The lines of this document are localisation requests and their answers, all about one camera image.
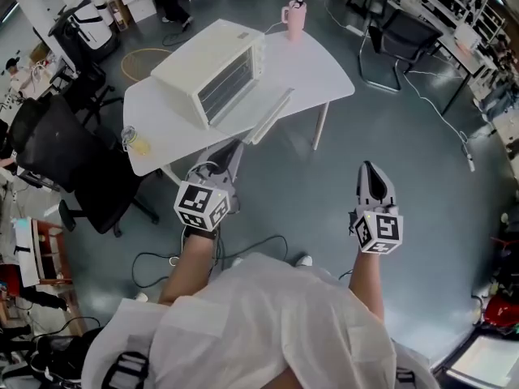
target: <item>gray floor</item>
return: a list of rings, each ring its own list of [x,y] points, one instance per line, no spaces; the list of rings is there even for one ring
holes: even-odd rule
[[[288,1],[191,2],[195,24],[187,36],[219,17],[266,30],[279,21]],[[503,146],[497,135],[470,140],[476,165],[476,172],[471,173],[459,139],[406,82],[395,95],[368,87],[360,79],[356,56],[361,39],[340,28],[324,9],[328,4],[344,24],[358,21],[345,17],[344,0],[306,1],[306,31],[342,65],[355,94],[331,103],[317,152],[311,150],[311,140],[318,109],[280,120],[259,145],[246,148],[236,183],[242,211],[223,222],[225,247],[231,253],[280,233],[289,243],[290,257],[308,252],[316,264],[339,276],[352,267],[356,254],[347,226],[348,211],[355,205],[357,170],[363,160],[373,160],[392,179],[405,217],[404,244],[382,262],[386,323],[392,337],[434,361],[470,328],[470,290],[485,275],[490,236],[500,213],[512,201],[516,183]],[[124,54],[161,48],[164,35],[177,31],[177,25],[164,25],[153,17],[121,35],[121,48],[103,64],[119,93],[131,83],[119,68]],[[367,47],[370,76],[391,78],[389,63],[380,61],[369,42]],[[434,58],[426,59],[418,69],[455,71]],[[416,74],[410,79],[439,107],[461,82]],[[473,135],[484,129],[470,100],[470,92],[464,92],[446,118]],[[104,123],[121,130],[120,106],[104,112]],[[174,169],[185,171],[194,159],[180,160]],[[66,236],[85,315],[106,322],[121,297],[135,295],[138,289],[131,280],[131,264],[139,252],[179,251],[181,225],[173,210],[176,192],[167,178],[152,175],[139,195],[160,214],[159,225],[130,208],[122,218],[124,234],[119,239],[111,233],[97,234],[86,221],[79,221]],[[276,258],[283,255],[281,241],[257,250]],[[153,257],[142,258],[135,268],[141,284],[169,273],[168,263]],[[147,293],[154,297],[159,289],[160,285]]]

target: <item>pink water bottle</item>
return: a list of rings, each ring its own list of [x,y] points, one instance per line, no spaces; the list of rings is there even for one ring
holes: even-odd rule
[[[292,0],[288,7],[281,9],[281,22],[289,25],[289,40],[296,42],[301,38],[305,27],[307,4],[303,0]]]

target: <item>table leg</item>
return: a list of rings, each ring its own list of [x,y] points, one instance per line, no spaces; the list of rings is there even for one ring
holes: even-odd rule
[[[448,111],[448,109],[451,107],[452,104],[454,104],[454,101],[460,96],[461,91],[466,86],[466,84],[469,82],[470,74],[467,72],[467,76],[465,79],[463,79],[463,82],[461,83],[460,87],[456,90],[451,100],[448,102],[447,106],[444,108],[444,110],[441,112],[442,116],[445,115]]]
[[[321,133],[323,132],[324,122],[326,121],[326,114],[328,113],[328,106],[330,105],[329,102],[326,104],[323,104],[321,112],[319,113],[319,118],[317,120],[317,127],[315,128],[315,136],[314,136],[314,143],[312,145],[312,148],[317,150],[317,146],[319,145],[319,140],[321,138]]]
[[[476,71],[474,76],[479,74],[479,72],[481,72],[484,67],[485,67],[485,65],[481,65],[481,67]],[[463,79],[463,82],[461,83],[460,87],[457,89],[457,91],[454,93],[454,95],[451,98],[451,100],[448,102],[447,106],[442,111],[442,113],[441,113],[442,116],[444,116],[447,113],[448,109],[451,107],[451,105],[454,103],[454,101],[460,96],[461,91],[466,86],[466,84],[469,82],[470,78],[472,78],[472,75],[470,74],[470,72],[468,72],[467,69],[465,69],[465,72],[467,73],[467,76],[465,77],[465,79]]]
[[[180,186],[180,183],[182,183],[182,180],[178,178],[178,176],[173,173],[173,170],[171,169],[171,166],[165,165],[161,167],[164,174],[169,177],[171,180],[173,180],[177,185]]]

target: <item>wire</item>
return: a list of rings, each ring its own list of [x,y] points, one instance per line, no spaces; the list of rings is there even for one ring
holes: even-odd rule
[[[155,256],[157,258],[163,258],[163,259],[170,259],[170,258],[173,258],[174,256],[178,256],[178,254],[170,254],[170,255],[160,255],[160,254],[155,254],[154,252],[140,252],[139,254],[137,254],[137,256],[135,257],[135,259],[133,260],[133,263],[131,264],[131,280],[133,281],[133,283],[135,285],[137,285],[137,287],[139,287],[140,289],[149,289],[150,287],[152,287],[153,285],[157,285],[158,283],[160,283],[161,281],[163,280],[167,280],[169,277],[168,276],[162,276],[161,278],[159,278],[158,280],[155,280],[153,281],[151,284],[147,284],[147,285],[141,285],[137,282],[137,280],[135,279],[135,263],[137,262],[137,259],[139,259],[141,256],[143,255],[151,255],[151,256]]]
[[[162,46],[165,46],[166,48],[169,48],[171,46],[176,46],[176,45],[180,45],[182,43],[186,43],[188,40],[190,40],[191,38],[187,38],[187,39],[184,39],[183,41],[176,41],[176,39],[182,35],[182,32],[179,32],[179,33],[170,33],[169,35],[165,35],[164,36],[164,39],[162,39]],[[166,40],[167,39],[170,39],[172,40],[172,42],[168,42],[166,43]]]
[[[14,301],[14,304],[15,304],[15,307],[16,307],[18,310],[26,310],[26,311],[29,311],[29,310],[32,308],[32,306],[34,306],[34,303],[33,303],[33,302],[31,302],[31,306],[30,306],[29,308],[18,307],[18,306],[16,305],[16,301]]]
[[[270,28],[268,28],[268,29],[264,32],[264,34],[266,35],[266,34],[270,31],[270,29],[272,29],[274,26],[277,26],[278,24],[283,24],[283,22],[277,22],[277,23],[273,24]]]
[[[184,178],[184,180],[187,180],[187,178],[190,176],[190,174],[194,171],[194,170],[197,170],[199,169],[200,167],[202,166],[207,166],[207,165],[215,165],[217,168],[220,168],[220,166],[215,163],[214,161],[200,161],[199,163],[196,163],[193,167],[191,167],[189,170],[187,170],[187,173],[186,173],[186,177]]]
[[[40,339],[40,337],[43,337],[43,336],[51,336],[51,335],[54,335],[54,334],[58,334],[58,333],[61,333],[63,330],[65,330],[67,328],[67,326],[72,323],[74,320],[79,320],[80,318],[90,318],[91,320],[95,320],[97,322],[97,326],[100,327],[101,326],[101,322],[95,318],[95,317],[89,317],[89,316],[83,316],[83,315],[80,315],[78,317],[74,317],[74,318],[71,318],[70,320],[68,320],[62,328],[60,328],[58,331],[51,331],[50,333],[45,333],[45,334],[40,334],[38,336],[34,336],[32,338],[31,341],[34,341],[36,339]]]
[[[350,269],[349,271],[346,271],[344,274],[342,274],[341,276],[339,276],[339,280],[342,280],[343,277],[345,276],[349,276],[353,273],[353,269]]]
[[[426,100],[429,104],[432,105],[432,108],[436,111],[436,113],[438,114],[438,117],[440,117],[442,119],[442,121],[447,124],[457,135],[457,137],[461,140],[461,143],[462,143],[462,148],[461,150],[464,152],[464,154],[466,156],[469,155],[469,151],[467,150],[467,146],[466,144],[468,143],[469,139],[468,137],[466,136],[466,134],[463,132],[463,131],[458,131],[456,128],[454,128],[450,122],[448,122],[443,116],[442,114],[440,113],[440,111],[436,108],[436,105],[434,105],[434,103],[429,99],[429,98],[426,98],[425,96],[422,96],[420,95],[420,92],[418,91],[418,89],[411,83],[411,81],[409,81],[409,78],[407,78],[407,75],[404,74],[404,78],[405,80],[407,81],[407,83],[416,91],[417,95],[418,95],[418,98],[420,98],[421,100]]]
[[[267,237],[266,239],[264,239],[263,241],[259,241],[259,242],[256,242],[250,246],[248,246],[247,248],[245,248],[244,250],[240,250],[239,252],[235,252],[234,254],[231,254],[231,255],[226,255],[224,257],[221,257],[221,259],[234,259],[236,258],[238,255],[241,255],[241,254],[244,254],[245,252],[247,252],[248,250],[251,250],[253,248],[256,248],[257,246],[260,246],[260,245],[263,245],[265,242],[268,242],[268,241],[271,241],[272,239],[276,239],[276,238],[281,238],[283,239],[283,242],[285,243],[285,256],[283,257],[283,261],[286,261],[286,257],[289,253],[289,244],[288,242],[286,241],[285,237],[283,235],[272,235],[270,237]]]
[[[424,74],[424,75],[434,75],[434,76],[441,76],[442,78],[451,78],[451,79],[462,79],[463,76],[457,75],[442,75],[442,74],[435,74],[434,72],[423,72],[423,71],[409,71],[408,74]]]

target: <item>person's leg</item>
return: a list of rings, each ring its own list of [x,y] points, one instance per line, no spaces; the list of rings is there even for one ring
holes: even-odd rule
[[[36,291],[36,287],[22,287],[19,295],[39,306],[61,308],[63,311],[67,309],[65,300],[52,294]]]
[[[495,117],[504,113],[508,108],[510,108],[513,104],[513,99],[508,92],[502,95],[502,97],[497,101],[492,108],[487,111],[487,116],[490,121],[492,121]]]
[[[178,4],[178,0],[167,0],[162,4],[165,17],[170,22],[184,24],[189,19],[189,14]]]
[[[31,334],[31,326],[4,328],[2,329],[2,334],[6,340],[11,340],[15,337]]]
[[[21,352],[26,350],[32,350],[34,343],[32,341],[3,341],[2,352]]]
[[[503,83],[502,85],[498,85],[496,89],[491,91],[485,98],[481,101],[480,107],[484,111],[488,109],[488,105],[494,100],[498,100],[503,96],[503,94],[509,90],[510,84]]]

